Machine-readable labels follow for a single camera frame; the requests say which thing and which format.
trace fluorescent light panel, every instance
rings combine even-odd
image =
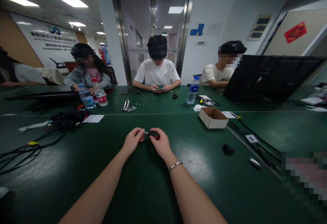
[[[184,7],[170,7],[168,13],[182,13],[184,10]]]
[[[88,8],[88,6],[80,0],[62,0],[74,8]]]
[[[23,6],[39,6],[33,2],[30,2],[30,1],[27,1],[27,0],[10,0],[10,1],[13,1],[13,2],[16,2],[20,5],[23,5]]]
[[[69,22],[71,25],[74,25],[74,26],[86,26],[86,25],[84,25],[84,24],[82,24],[82,23],[80,23],[80,22]]]

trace hand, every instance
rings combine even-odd
[[[90,88],[89,91],[91,92],[91,95],[94,95],[94,89]]]
[[[150,140],[159,156],[166,162],[167,167],[176,163],[177,158],[170,149],[169,138],[164,131],[158,128],[150,129],[150,131],[158,133],[156,137],[150,136]]]
[[[173,88],[171,87],[171,85],[165,85],[164,87],[163,87],[163,91],[164,92],[168,92],[169,90],[172,90]]]
[[[11,88],[11,87],[19,86],[19,83],[4,82],[4,83],[1,83],[0,86],[6,87],[6,88]]]
[[[135,128],[127,136],[121,151],[130,156],[136,149],[139,142],[144,141],[144,129]]]
[[[149,91],[152,91],[154,93],[161,93],[162,90],[157,90],[158,86],[152,85],[148,88]]]

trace person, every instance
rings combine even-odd
[[[9,88],[37,85],[46,85],[37,70],[9,57],[0,46],[0,86]]]
[[[100,88],[112,85],[114,76],[106,64],[95,54],[95,51],[85,43],[77,43],[72,47],[71,55],[75,58],[77,66],[64,79],[64,84],[79,91],[78,84],[92,86],[92,78],[97,78]]]
[[[133,85],[155,93],[168,92],[178,87],[181,79],[174,63],[165,59],[167,55],[166,37],[162,35],[150,37],[147,47],[151,58],[141,63]],[[157,90],[158,85],[164,85],[163,90]]]
[[[158,128],[153,128],[150,131],[158,133],[156,137],[150,136],[150,140],[159,156],[166,163],[167,168],[171,169],[171,166],[176,165],[179,160],[170,148],[168,136]],[[74,203],[59,223],[102,223],[124,164],[135,151],[138,143],[142,141],[144,141],[144,129],[133,129],[126,136],[120,152]],[[173,167],[169,174],[185,224],[227,223],[182,164]]]
[[[200,78],[200,85],[207,85],[212,88],[225,88],[234,73],[233,68],[227,66],[232,64],[246,50],[241,41],[224,43],[218,51],[218,63],[204,67]]]

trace plastic bottle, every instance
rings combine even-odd
[[[81,100],[83,101],[83,104],[84,104],[85,108],[86,109],[94,108],[95,107],[95,102],[93,100],[93,97],[92,97],[91,92],[89,91],[89,89],[84,87],[84,84],[78,84],[78,87],[79,87],[78,94],[79,94]]]
[[[99,82],[97,78],[92,78],[92,82],[93,82],[93,90],[95,93],[95,96],[98,100],[98,103],[100,106],[106,106],[108,105],[108,100],[107,100],[107,96],[106,93],[103,89],[101,89],[99,87]]]
[[[186,103],[188,105],[193,105],[195,98],[197,96],[197,92],[199,90],[199,86],[200,86],[200,82],[199,82],[199,77],[196,76],[194,78],[194,80],[191,82],[191,86],[190,86],[190,92],[188,93],[187,99],[186,99]]]

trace cardboard box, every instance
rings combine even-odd
[[[209,129],[224,129],[228,118],[214,107],[202,107],[199,117]]]

